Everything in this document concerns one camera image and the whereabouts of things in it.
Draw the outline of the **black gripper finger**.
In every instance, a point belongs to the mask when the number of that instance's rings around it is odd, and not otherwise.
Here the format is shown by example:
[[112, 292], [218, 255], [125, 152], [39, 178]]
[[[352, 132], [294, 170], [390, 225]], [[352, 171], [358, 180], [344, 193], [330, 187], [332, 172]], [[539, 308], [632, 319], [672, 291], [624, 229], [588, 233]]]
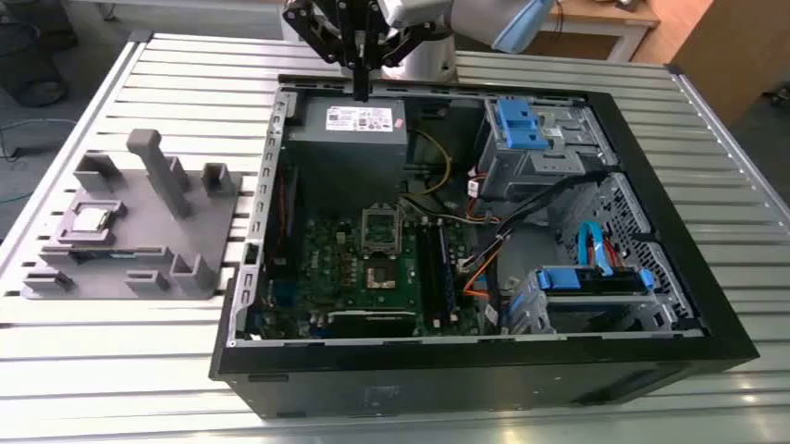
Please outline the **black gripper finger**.
[[392, 37], [381, 39], [390, 27], [385, 23], [384, 9], [377, 1], [368, 1], [362, 47], [362, 100], [369, 99], [370, 73], [373, 70], [394, 68], [408, 54], [433, 34], [432, 21], [405, 26]]
[[350, 1], [286, 1], [281, 17], [326, 64], [352, 73], [353, 99], [364, 100], [364, 66]]

